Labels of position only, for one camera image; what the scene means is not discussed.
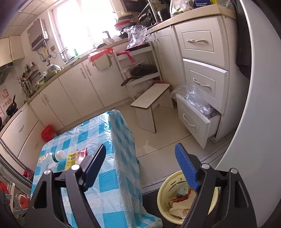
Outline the yellow red snack wrapper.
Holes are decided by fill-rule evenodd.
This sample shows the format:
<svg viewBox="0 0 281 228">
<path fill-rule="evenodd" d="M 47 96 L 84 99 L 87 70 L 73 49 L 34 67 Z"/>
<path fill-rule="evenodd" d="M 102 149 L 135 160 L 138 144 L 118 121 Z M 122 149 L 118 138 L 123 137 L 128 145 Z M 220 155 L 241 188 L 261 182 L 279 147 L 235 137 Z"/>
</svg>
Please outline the yellow red snack wrapper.
<svg viewBox="0 0 281 228">
<path fill-rule="evenodd" d="M 65 170 L 68 170 L 72 165 L 80 165 L 83 159 L 88 155 L 88 148 L 76 150 L 66 156 Z"/>
</svg>

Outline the clear tea bottle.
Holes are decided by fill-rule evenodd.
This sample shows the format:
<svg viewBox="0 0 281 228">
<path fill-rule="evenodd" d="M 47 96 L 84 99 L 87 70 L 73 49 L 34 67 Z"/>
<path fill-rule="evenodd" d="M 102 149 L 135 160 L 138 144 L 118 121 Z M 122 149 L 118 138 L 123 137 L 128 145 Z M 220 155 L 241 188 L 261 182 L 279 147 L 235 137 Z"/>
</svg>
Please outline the clear tea bottle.
<svg viewBox="0 0 281 228">
<path fill-rule="evenodd" d="M 42 170 L 52 169 L 57 166 L 57 164 L 66 158 L 65 152 L 59 150 L 55 153 L 48 152 L 43 156 L 39 157 L 39 167 Z"/>
</svg>

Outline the yellow plastic trash bin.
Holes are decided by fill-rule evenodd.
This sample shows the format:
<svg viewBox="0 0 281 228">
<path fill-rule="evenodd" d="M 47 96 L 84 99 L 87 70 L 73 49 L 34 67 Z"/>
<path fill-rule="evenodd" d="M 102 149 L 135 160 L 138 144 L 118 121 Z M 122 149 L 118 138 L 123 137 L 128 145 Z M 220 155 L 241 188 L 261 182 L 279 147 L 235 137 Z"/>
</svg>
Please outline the yellow plastic trash bin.
<svg viewBox="0 0 281 228">
<path fill-rule="evenodd" d="M 188 185 L 180 170 L 168 177 L 157 195 L 157 206 L 164 218 L 181 225 L 191 210 L 198 192 Z"/>
</svg>

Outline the trash inside bin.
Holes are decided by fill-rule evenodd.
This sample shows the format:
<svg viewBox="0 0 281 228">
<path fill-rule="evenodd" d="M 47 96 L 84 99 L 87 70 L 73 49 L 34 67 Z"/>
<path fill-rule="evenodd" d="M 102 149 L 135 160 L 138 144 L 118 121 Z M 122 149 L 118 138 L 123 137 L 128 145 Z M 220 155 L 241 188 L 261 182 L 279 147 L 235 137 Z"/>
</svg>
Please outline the trash inside bin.
<svg viewBox="0 0 281 228">
<path fill-rule="evenodd" d="M 187 183 L 178 186 L 176 196 L 169 199 L 169 213 L 180 219 L 184 219 L 191 209 L 197 193 Z"/>
</svg>

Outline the blue checkered tablecloth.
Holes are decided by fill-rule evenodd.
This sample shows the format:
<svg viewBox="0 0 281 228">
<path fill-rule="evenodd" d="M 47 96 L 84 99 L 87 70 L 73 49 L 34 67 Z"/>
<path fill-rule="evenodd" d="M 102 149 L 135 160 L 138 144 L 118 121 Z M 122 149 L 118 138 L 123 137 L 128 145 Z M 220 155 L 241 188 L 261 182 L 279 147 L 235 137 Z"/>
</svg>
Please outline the blue checkered tablecloth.
<svg viewBox="0 0 281 228">
<path fill-rule="evenodd" d="M 47 142 L 25 227 L 162 227 L 146 212 L 135 143 L 112 110 Z"/>
</svg>

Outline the open white bottom drawer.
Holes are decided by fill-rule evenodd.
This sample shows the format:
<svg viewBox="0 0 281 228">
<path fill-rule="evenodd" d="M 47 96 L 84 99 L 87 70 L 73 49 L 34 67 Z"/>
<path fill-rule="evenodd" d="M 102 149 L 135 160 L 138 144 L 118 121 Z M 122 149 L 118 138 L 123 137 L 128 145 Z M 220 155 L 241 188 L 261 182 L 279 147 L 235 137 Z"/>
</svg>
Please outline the open white bottom drawer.
<svg viewBox="0 0 281 228">
<path fill-rule="evenodd" d="M 204 149 L 218 130 L 221 114 L 216 110 L 205 116 L 181 95 L 176 96 L 179 119 Z"/>
</svg>

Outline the black floor mat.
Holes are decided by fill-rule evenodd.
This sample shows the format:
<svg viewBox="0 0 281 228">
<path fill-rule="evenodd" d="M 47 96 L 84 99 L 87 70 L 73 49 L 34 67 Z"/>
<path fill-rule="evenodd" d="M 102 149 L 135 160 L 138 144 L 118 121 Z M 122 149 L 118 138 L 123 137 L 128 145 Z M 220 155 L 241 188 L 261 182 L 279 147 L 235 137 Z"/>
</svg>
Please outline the black floor mat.
<svg viewBox="0 0 281 228">
<path fill-rule="evenodd" d="M 176 224 L 173 224 L 173 223 L 169 222 L 168 220 L 166 220 L 166 218 L 164 216 L 162 216 L 162 214 L 160 213 L 158 206 L 157 206 L 158 191 L 159 191 L 159 189 L 143 194 L 142 195 L 143 206 L 149 214 L 152 214 L 154 216 L 161 218 L 163 227 L 165 227 L 165 228 L 176 227 Z"/>
</svg>

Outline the clear plastic bag in drawer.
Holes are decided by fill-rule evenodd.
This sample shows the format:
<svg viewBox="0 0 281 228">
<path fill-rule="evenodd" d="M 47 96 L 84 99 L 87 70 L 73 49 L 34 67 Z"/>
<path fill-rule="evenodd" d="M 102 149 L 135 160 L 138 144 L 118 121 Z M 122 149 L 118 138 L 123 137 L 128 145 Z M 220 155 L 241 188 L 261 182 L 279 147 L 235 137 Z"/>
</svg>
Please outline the clear plastic bag in drawer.
<svg viewBox="0 0 281 228">
<path fill-rule="evenodd" d="M 182 96 L 188 103 L 194 106 L 198 111 L 205 115 L 208 119 L 214 117 L 219 112 L 209 105 L 203 98 L 200 90 L 194 85 L 183 84 L 176 87 L 171 92 L 171 98 L 176 100 L 176 97 Z"/>
</svg>

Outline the small white wooden stool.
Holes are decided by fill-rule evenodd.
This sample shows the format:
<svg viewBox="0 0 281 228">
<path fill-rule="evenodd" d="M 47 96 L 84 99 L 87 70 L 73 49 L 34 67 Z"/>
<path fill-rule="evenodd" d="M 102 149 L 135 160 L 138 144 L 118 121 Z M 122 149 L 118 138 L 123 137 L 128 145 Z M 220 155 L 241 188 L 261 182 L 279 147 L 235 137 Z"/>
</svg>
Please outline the small white wooden stool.
<svg viewBox="0 0 281 228">
<path fill-rule="evenodd" d="M 151 133 L 156 133 L 153 110 L 161 107 L 174 109 L 169 91 L 170 84 L 154 84 L 130 105 L 135 109 L 139 127 Z"/>
</svg>

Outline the white lower cabinet row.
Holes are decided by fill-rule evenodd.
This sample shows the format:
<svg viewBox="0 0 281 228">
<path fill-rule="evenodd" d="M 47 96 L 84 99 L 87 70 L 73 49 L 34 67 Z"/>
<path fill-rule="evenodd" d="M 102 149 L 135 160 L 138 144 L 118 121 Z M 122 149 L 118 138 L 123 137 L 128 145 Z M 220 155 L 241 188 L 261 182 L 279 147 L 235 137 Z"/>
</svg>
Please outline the white lower cabinet row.
<svg viewBox="0 0 281 228">
<path fill-rule="evenodd" d="M 162 38 L 148 35 L 147 39 L 154 47 L 163 82 L 172 87 L 182 84 L 178 73 L 171 71 L 171 47 Z M 101 71 L 87 59 L 64 70 L 8 121 L 1 132 L 9 148 L 3 157 L 19 173 L 24 168 L 35 170 L 44 145 L 41 132 L 47 125 L 59 132 L 131 98 L 127 88 L 121 87 L 123 78 L 114 54 L 109 58 L 111 65 Z"/>
</svg>

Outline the black frying pan on shelf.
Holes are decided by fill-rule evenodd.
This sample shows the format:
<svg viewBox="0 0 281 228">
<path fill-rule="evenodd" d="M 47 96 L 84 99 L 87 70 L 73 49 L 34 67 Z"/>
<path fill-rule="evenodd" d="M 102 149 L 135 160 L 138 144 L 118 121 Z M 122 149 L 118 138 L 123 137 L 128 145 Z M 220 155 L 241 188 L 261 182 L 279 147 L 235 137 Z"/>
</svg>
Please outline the black frying pan on shelf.
<svg viewBox="0 0 281 228">
<path fill-rule="evenodd" d="M 134 67 L 130 71 L 130 77 L 123 81 L 121 86 L 125 86 L 127 83 L 129 83 L 133 79 L 139 79 L 147 75 L 151 75 L 158 72 L 158 69 L 156 66 L 153 65 L 143 65 L 138 64 L 136 67 Z"/>
</svg>

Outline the white drawer cabinet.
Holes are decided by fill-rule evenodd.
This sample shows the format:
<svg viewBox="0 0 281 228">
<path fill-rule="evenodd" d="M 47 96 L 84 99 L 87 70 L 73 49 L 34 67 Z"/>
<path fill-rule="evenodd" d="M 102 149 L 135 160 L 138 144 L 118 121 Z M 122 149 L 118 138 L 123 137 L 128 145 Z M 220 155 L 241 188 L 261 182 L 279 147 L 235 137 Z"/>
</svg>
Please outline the white drawer cabinet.
<svg viewBox="0 0 281 228">
<path fill-rule="evenodd" d="M 186 81 L 198 88 L 204 100 L 221 114 L 215 140 L 231 127 L 226 116 L 230 85 L 228 37 L 222 16 L 182 22 L 175 26 Z"/>
</svg>

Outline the clear bag on countertop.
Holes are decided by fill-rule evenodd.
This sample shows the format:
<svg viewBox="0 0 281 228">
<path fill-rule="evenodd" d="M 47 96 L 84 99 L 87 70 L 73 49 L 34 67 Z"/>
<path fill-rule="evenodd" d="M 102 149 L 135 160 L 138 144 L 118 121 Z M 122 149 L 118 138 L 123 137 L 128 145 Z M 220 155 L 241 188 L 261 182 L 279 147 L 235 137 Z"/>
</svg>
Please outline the clear bag on countertop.
<svg viewBox="0 0 281 228">
<path fill-rule="evenodd" d="M 143 25 L 135 25 L 124 28 L 124 32 L 128 35 L 127 49 L 142 45 L 146 38 L 147 27 Z"/>
</svg>

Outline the black wok on wall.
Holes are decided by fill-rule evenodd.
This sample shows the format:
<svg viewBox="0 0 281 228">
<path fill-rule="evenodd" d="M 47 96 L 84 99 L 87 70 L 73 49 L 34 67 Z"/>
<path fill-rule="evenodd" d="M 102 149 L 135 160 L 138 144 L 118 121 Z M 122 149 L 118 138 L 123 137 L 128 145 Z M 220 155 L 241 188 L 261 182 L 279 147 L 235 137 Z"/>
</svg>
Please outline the black wok on wall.
<svg viewBox="0 0 281 228">
<path fill-rule="evenodd" d="M 15 102 L 16 95 L 13 96 L 12 104 L 7 108 L 6 114 L 8 116 L 13 116 L 17 112 L 17 104 Z"/>
</svg>

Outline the grey wall water heater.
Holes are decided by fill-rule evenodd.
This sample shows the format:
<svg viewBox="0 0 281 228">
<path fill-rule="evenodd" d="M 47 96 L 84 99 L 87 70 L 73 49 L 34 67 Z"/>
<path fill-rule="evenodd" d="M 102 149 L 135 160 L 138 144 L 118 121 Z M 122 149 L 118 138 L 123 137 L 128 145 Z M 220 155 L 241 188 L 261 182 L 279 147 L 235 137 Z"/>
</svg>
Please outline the grey wall water heater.
<svg viewBox="0 0 281 228">
<path fill-rule="evenodd" d="M 43 19 L 34 20 L 32 26 L 27 30 L 29 43 L 32 51 L 43 47 L 49 40 L 49 35 Z"/>
</svg>

